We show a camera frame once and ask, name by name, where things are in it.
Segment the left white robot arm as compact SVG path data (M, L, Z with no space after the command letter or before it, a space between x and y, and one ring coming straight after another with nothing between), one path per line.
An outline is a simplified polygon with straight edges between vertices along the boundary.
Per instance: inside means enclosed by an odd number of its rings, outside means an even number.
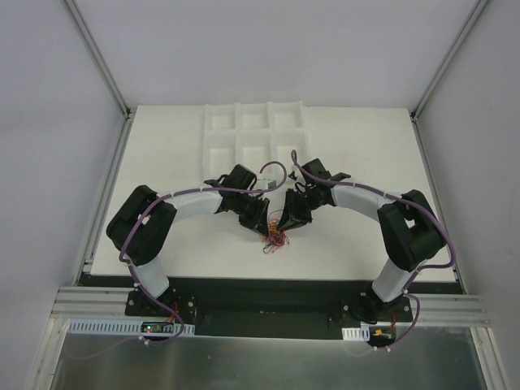
M268 233L270 200L253 190L257 176L237 164L227 175L206 180L199 188L160 195L147 185L136 187L108 223L106 235L119 251L119 260L144 288L143 305L155 316L171 308L170 283L159 260L174 223L200 215L233 212L239 224L261 235Z

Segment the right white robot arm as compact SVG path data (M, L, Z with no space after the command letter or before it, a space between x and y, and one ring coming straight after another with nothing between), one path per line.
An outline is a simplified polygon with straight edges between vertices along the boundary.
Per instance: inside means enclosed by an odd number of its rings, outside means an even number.
M374 320L385 320L420 266L447 245L427 199L418 190L393 195L356 183L342 172L332 175L318 158L297 168L304 182L286 191L277 229L311 223L312 212L322 206L353 210L377 222L388 260L367 293L366 312Z

